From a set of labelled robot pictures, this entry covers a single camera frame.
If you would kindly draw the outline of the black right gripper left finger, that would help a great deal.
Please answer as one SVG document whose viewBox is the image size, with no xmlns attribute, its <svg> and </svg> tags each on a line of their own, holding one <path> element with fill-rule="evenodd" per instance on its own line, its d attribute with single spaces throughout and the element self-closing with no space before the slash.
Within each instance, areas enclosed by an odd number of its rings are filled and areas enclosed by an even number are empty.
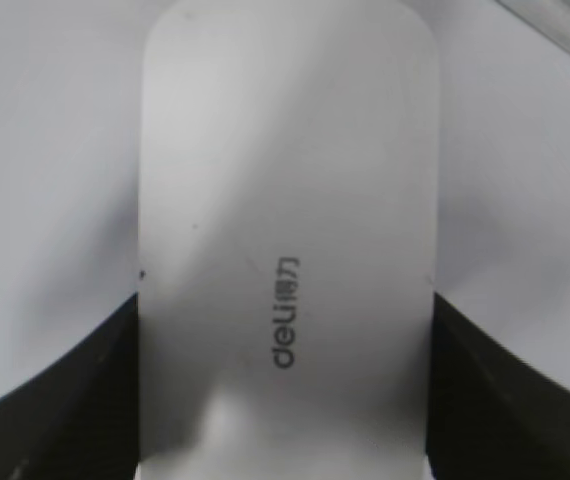
<svg viewBox="0 0 570 480">
<path fill-rule="evenodd" d="M 0 398 L 0 479 L 132 479 L 139 461 L 139 316 L 131 296 Z"/>
</svg>

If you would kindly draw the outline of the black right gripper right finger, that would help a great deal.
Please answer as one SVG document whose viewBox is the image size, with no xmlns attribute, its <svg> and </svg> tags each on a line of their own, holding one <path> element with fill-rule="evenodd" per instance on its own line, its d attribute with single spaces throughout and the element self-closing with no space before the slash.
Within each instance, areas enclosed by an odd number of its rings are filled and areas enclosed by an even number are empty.
<svg viewBox="0 0 570 480">
<path fill-rule="evenodd" d="M 570 391 L 434 299 L 427 457 L 436 479 L 570 479 Z"/>
</svg>

